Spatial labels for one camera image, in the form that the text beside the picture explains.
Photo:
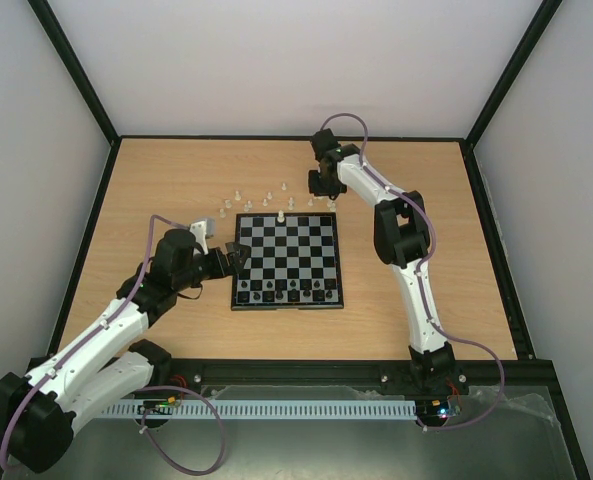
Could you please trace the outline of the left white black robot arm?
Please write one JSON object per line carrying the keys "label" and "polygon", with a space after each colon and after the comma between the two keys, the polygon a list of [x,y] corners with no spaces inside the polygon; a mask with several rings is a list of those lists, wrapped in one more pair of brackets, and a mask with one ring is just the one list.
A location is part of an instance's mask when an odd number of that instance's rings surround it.
{"label": "left white black robot arm", "polygon": [[132,393],[190,389],[168,381],[171,355],[142,339],[179,295],[243,270],[251,249],[237,242],[210,248],[205,221],[149,239],[143,262],[106,309],[61,351],[22,376],[0,380],[0,466],[35,473],[54,466],[75,436],[105,408]]}

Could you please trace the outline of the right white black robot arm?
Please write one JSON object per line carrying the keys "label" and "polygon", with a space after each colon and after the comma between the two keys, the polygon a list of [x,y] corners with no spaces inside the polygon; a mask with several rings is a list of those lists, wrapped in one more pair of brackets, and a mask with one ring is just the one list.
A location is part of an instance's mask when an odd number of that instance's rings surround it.
{"label": "right white black robot arm", "polygon": [[406,192],[380,174],[354,144],[341,144],[329,128],[310,138],[318,168],[308,172],[308,188],[316,197],[336,199],[352,190],[373,208],[373,244],[389,266],[404,299],[410,330],[410,374],[421,390],[436,390],[455,367],[453,348],[439,332],[428,259],[433,252],[433,227],[423,198]]}

